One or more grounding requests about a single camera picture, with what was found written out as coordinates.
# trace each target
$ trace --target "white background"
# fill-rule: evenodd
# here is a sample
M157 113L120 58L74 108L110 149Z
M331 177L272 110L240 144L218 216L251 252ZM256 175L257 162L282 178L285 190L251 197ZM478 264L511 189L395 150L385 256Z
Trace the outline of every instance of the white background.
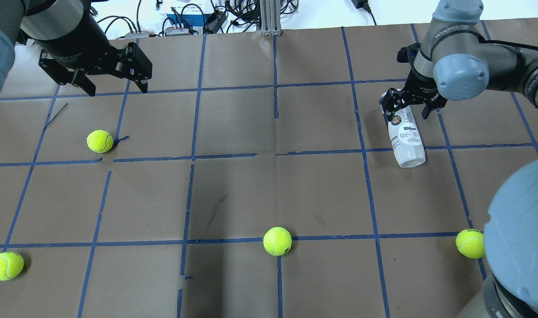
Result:
M363 9L355 9L351 0L299 0L297 14L283 16L283 29L316 29L333 27L369 26L373 21ZM378 24L427 23L432 18L439 0L369 0ZM98 10L96 20L109 15L125 15L136 21L138 0L109 0L95 2ZM482 20L536 18L538 0L483 0L485 10ZM162 10L155 10L155 0L142 0L140 25L142 30L160 32L165 18ZM112 19L101 23L105 28ZM241 32L243 28L231 28L230 32ZM128 32L125 22L118 20L108 30L108 38L118 38Z

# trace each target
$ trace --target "tennis ball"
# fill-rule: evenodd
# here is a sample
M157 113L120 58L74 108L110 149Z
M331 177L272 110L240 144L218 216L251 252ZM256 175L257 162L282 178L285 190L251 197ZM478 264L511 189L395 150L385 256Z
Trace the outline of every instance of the tennis ball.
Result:
M455 238L457 250L474 260L485 256L485 244L483 243L483 232L475 229L465 229Z
M114 138L107 131L95 130L88 135L87 145L96 153L105 153L114 145Z
M23 269L23 258L14 252L0 253L0 280L11 280Z
M273 256L281 256L291 249L293 239L291 233L282 227L273 227L263 237L263 247Z

